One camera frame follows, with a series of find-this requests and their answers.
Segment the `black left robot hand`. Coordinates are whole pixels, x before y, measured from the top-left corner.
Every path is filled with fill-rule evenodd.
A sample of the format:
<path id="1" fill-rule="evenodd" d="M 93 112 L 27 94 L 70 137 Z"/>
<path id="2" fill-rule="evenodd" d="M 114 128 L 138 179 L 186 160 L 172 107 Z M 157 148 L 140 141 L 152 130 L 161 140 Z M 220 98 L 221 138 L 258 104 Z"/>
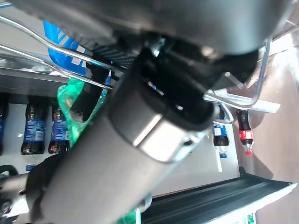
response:
<path id="1" fill-rule="evenodd" d="M 35 205 L 54 224 L 111 224 L 195 147 L 219 109 L 203 95 L 245 82 L 291 0 L 14 0 L 126 67 Z"/>

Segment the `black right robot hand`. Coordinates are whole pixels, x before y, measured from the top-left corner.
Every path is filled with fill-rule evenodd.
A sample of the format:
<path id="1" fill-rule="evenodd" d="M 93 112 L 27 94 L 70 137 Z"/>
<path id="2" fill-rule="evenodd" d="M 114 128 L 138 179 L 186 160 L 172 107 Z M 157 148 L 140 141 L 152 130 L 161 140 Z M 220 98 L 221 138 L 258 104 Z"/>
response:
<path id="1" fill-rule="evenodd" d="M 0 167 L 0 222 L 2 224 L 52 224 L 45 218 L 41 200 L 50 182 L 45 163 L 19 174 L 12 165 Z"/>

